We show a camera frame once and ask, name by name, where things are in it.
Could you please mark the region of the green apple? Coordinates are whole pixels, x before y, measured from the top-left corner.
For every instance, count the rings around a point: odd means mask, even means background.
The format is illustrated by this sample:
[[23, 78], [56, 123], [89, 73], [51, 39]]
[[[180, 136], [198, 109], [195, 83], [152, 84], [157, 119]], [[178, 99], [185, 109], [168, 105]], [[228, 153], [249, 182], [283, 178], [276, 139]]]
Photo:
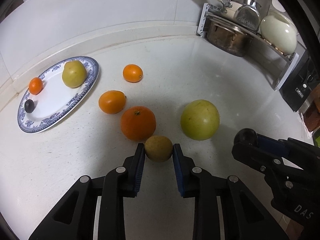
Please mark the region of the green apple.
[[210, 139], [220, 126], [217, 107], [207, 100], [195, 100], [188, 103], [180, 119], [183, 133], [193, 140]]

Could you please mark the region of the brown longan fruit back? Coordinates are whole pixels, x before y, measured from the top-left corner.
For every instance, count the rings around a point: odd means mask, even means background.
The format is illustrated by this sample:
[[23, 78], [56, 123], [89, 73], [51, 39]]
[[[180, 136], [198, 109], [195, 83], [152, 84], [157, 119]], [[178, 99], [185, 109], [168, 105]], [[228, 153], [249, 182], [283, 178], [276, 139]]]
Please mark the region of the brown longan fruit back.
[[158, 163], [165, 162], [170, 159], [173, 144], [171, 140], [162, 135], [154, 135], [144, 144], [147, 157], [151, 161]]

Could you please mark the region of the large orange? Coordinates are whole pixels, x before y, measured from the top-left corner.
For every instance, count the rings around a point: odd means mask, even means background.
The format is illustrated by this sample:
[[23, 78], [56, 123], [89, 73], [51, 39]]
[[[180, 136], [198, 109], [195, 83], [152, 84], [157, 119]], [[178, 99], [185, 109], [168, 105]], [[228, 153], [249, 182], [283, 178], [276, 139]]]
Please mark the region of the large orange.
[[120, 129], [132, 141], [145, 141], [156, 130], [156, 117], [147, 107], [134, 106], [126, 110], [120, 119]]

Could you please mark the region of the dark plum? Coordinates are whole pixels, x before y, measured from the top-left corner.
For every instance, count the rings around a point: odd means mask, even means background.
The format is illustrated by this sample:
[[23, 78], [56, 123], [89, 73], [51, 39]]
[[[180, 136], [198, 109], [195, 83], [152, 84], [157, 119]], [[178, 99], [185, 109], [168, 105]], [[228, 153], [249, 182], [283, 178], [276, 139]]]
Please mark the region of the dark plum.
[[28, 99], [25, 101], [24, 103], [24, 110], [26, 113], [32, 113], [35, 109], [35, 103], [33, 102], [33, 100]]
[[234, 144], [238, 144], [240, 142], [249, 145], [256, 145], [258, 142], [257, 133], [251, 128], [241, 129], [234, 137]]

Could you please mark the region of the medium orange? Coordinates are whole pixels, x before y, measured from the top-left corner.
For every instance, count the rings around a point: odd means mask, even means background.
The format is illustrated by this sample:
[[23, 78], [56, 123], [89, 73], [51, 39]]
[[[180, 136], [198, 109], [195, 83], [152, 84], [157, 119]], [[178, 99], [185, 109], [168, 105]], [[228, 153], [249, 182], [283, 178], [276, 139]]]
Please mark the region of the medium orange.
[[33, 78], [29, 82], [28, 89], [29, 89], [29, 92], [33, 95], [39, 94], [43, 89], [43, 81], [39, 77]]

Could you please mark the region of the large yellow pear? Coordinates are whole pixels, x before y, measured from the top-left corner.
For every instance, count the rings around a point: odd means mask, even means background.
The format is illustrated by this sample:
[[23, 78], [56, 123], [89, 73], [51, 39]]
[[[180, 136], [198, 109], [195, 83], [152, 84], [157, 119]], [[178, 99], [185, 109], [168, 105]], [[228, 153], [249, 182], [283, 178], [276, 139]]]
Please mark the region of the large yellow pear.
[[87, 71], [84, 65], [78, 61], [66, 62], [63, 72], [63, 83], [69, 88], [76, 88], [81, 86], [87, 77]]

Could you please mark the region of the black appliance box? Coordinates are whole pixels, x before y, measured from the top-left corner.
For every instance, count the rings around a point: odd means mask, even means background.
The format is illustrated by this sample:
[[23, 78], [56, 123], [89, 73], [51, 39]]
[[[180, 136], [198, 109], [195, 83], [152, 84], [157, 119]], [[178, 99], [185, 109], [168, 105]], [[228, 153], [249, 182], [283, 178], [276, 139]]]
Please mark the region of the black appliance box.
[[306, 50], [295, 69], [280, 88], [280, 94], [290, 108], [296, 112], [318, 84], [319, 75]]

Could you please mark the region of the white dish rack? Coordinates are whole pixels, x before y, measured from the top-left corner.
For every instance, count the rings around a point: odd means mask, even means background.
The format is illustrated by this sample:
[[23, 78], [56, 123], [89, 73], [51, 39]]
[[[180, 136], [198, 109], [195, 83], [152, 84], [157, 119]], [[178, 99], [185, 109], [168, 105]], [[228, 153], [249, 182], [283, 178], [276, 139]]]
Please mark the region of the white dish rack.
[[218, 7], [204, 3], [197, 34], [206, 38], [217, 48], [238, 57], [243, 57], [250, 51], [257, 51], [258, 47], [254, 47], [254, 44], [273, 51], [285, 62], [285, 66], [272, 83], [275, 90], [281, 89], [289, 75], [296, 68], [300, 55], [297, 52], [284, 55], [282, 51], [265, 40], [259, 33], [247, 30], [217, 13]]

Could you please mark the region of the white ceramic pot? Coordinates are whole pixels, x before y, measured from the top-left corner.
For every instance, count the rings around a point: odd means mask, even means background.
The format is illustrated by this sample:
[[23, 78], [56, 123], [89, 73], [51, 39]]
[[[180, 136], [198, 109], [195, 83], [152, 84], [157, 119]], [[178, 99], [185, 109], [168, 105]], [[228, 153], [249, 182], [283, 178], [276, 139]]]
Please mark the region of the white ceramic pot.
[[283, 14], [271, 10], [260, 24], [264, 39], [278, 48], [283, 54], [290, 55], [297, 47], [297, 28]]

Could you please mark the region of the blue white oval plate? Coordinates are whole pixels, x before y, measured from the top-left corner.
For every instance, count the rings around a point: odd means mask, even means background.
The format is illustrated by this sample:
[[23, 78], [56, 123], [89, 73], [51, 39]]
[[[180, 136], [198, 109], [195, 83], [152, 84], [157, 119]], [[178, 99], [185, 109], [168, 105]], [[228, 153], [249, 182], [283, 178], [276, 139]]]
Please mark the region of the blue white oval plate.
[[[62, 72], [66, 62], [80, 61], [87, 71], [84, 83], [77, 88], [67, 87], [62, 80]], [[39, 75], [43, 81], [43, 89], [33, 95], [26, 90], [18, 107], [17, 123], [25, 133], [39, 133], [61, 121], [85, 98], [93, 88], [99, 75], [99, 64], [91, 57], [76, 56], [64, 59]], [[31, 99], [35, 103], [32, 113], [26, 113], [24, 103]]]

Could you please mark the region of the small tangerine near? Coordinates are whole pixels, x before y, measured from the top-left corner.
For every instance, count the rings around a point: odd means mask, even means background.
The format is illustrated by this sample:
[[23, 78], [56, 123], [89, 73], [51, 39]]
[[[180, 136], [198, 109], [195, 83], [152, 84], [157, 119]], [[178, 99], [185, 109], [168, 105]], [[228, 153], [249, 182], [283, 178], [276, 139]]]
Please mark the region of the small tangerine near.
[[126, 96], [118, 90], [109, 90], [103, 93], [98, 101], [100, 109], [106, 114], [116, 114], [126, 105]]

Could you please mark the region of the small tangerine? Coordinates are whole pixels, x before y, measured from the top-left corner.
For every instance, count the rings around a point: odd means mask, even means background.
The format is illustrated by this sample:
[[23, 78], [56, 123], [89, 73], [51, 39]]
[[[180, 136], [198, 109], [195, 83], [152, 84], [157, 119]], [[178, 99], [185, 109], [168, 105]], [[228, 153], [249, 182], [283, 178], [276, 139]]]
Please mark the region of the small tangerine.
[[126, 105], [126, 96], [118, 90], [109, 90], [103, 93], [98, 101], [100, 109], [106, 114], [116, 114]]
[[127, 82], [139, 82], [143, 78], [143, 70], [136, 64], [128, 64], [123, 69], [123, 78]]

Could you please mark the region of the steel spatula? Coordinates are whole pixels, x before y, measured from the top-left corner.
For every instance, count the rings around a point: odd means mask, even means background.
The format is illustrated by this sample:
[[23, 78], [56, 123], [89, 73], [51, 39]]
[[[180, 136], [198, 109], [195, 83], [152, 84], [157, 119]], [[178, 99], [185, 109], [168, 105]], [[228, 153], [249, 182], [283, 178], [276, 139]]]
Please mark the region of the steel spatula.
[[260, 13], [257, 9], [257, 0], [252, 0], [250, 5], [241, 6], [234, 14], [236, 22], [251, 31], [257, 31], [260, 25]]

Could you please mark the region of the white rice paddle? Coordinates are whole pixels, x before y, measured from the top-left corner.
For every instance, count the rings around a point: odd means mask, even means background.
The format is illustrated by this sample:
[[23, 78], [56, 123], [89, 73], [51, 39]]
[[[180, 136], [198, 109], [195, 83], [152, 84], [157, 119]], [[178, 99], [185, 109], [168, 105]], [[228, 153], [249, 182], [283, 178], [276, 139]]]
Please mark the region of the white rice paddle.
[[272, 7], [279, 12], [286, 11], [285, 8], [282, 6], [282, 4], [278, 0], [272, 0]]

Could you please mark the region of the small tangerine far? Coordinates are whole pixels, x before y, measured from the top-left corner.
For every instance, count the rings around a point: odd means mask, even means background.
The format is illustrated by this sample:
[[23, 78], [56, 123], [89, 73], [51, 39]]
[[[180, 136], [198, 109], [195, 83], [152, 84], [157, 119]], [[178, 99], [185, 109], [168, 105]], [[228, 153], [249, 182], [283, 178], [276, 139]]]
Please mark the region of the small tangerine far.
[[128, 64], [123, 69], [123, 78], [127, 82], [139, 82], [143, 78], [143, 70], [136, 64]]

